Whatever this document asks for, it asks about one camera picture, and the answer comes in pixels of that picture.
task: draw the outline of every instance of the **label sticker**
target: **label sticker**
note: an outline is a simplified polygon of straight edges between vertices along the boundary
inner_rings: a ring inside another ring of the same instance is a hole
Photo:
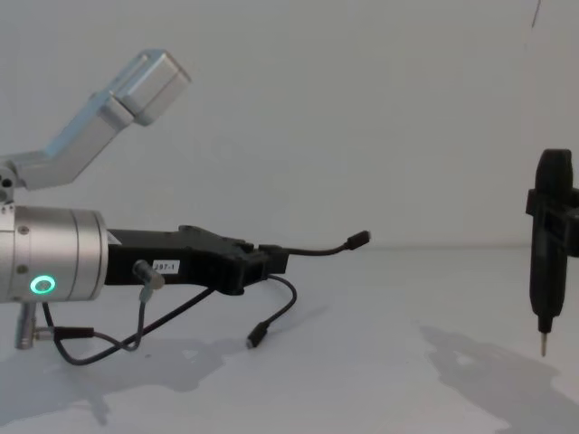
[[[160,274],[179,274],[180,260],[154,260],[153,270]]]
[[[122,242],[119,241],[117,237],[115,237],[112,233],[107,231],[107,239],[109,240],[109,244],[117,244],[118,246],[122,246]]]

